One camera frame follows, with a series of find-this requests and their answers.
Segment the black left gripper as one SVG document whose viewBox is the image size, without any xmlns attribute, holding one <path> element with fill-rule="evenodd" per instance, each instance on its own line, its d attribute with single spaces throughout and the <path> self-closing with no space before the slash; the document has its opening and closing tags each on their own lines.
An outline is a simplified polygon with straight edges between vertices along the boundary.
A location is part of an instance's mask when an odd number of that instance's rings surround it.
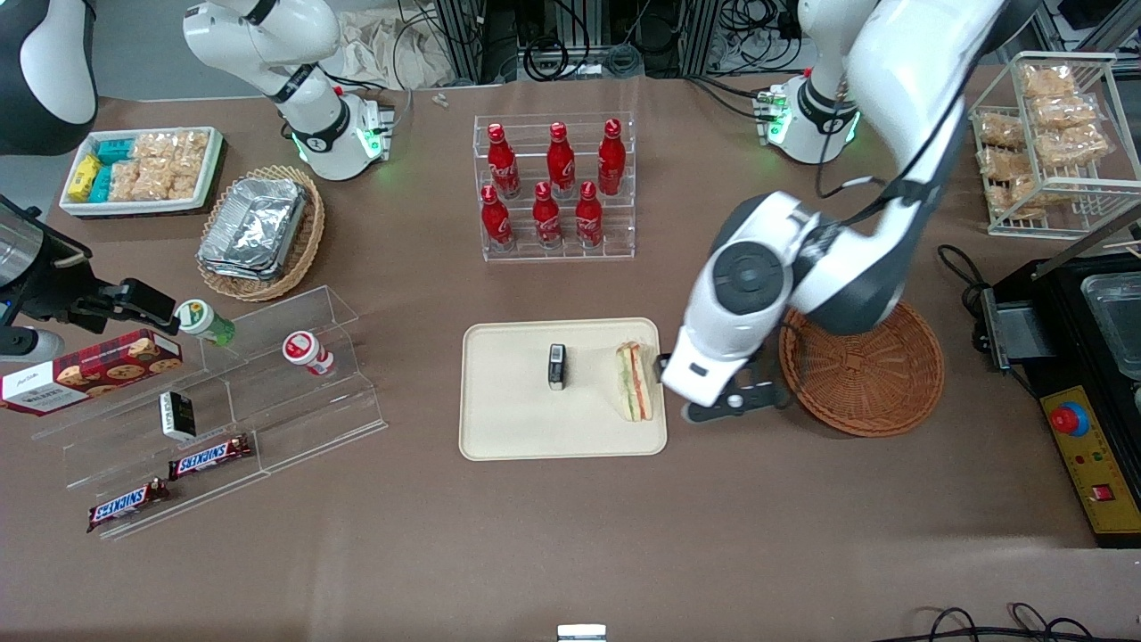
<svg viewBox="0 0 1141 642">
<path fill-rule="evenodd" d="M 657 355 L 655 374 L 659 383 L 664 383 L 671 355 Z M 756 352 L 754 358 L 742 364 L 736 374 L 726 382 L 721 397 L 748 398 L 754 395 L 754 409 L 785 409 L 791 403 L 791 392 L 780 367 L 778 355 L 774 352 Z"/>
</svg>

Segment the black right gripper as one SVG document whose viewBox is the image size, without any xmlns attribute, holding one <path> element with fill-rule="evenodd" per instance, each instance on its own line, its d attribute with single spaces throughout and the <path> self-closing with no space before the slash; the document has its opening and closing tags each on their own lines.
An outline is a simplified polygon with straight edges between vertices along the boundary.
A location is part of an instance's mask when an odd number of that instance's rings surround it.
<svg viewBox="0 0 1141 642">
<path fill-rule="evenodd" d="M 40 210 L 1 200 L 1 287 L 5 324 L 17 312 L 68 324 L 82 304 L 99 300 L 106 317 L 178 333 L 173 298 L 138 279 L 103 284 L 90 265 L 91 251 L 39 220 Z"/>
</svg>

